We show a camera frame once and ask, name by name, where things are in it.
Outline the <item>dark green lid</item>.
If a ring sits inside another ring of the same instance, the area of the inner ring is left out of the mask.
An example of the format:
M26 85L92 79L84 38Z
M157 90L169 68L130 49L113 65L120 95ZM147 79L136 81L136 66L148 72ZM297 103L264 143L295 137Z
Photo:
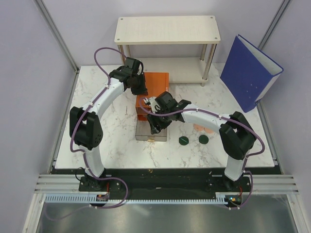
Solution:
M209 138L206 135L199 136L199 143L205 145L209 142Z
M186 136L181 136L178 139L180 145L185 146L189 143L189 139Z

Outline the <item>orange drawer box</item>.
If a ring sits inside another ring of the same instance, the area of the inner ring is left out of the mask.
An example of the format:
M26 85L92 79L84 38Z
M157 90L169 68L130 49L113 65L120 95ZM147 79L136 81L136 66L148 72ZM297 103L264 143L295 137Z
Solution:
M139 100L141 98L158 97L165 91L169 91L169 73L168 72L145 72L145 84L148 95L138 95L136 98L136 108L140 108ZM139 121L147 121L145 116L138 116Z

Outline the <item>pink powder puff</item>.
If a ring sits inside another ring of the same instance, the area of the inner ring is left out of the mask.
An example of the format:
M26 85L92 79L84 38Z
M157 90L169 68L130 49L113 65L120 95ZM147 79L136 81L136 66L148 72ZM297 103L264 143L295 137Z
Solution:
M193 125L193 128L196 130L196 131L203 131L204 130L204 127L200 126L200 125L197 125L197 124L194 124Z
M209 133L209 134L214 133L214 131L213 131L213 130L211 130L211 129L204 128L204 130L205 130L205 132L206 132L206 133Z

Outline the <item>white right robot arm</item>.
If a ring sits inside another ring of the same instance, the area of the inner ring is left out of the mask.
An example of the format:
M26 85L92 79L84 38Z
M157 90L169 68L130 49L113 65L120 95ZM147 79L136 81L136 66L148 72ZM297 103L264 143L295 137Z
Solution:
M242 113L223 116L200 109L188 100L177 102L169 92L163 92L158 97L142 98L140 102L151 107L145 110L151 134L160 133L173 121L196 124L218 133L228 155L223 187L234 191L240 186L239 178L244 171L246 156L256 140L253 129Z

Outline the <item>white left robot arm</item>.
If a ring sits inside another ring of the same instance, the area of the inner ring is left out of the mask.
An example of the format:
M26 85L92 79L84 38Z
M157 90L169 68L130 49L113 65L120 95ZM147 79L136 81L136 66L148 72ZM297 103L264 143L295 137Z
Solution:
M107 180L101 176L105 170L99 144L104 133L100 120L113 101L127 89L132 94L147 95L144 66L140 60L127 57L124 65L104 72L108 81L84 106L72 107L69 112L70 151L82 152L86 173L91 176L90 186L96 191L105 189Z

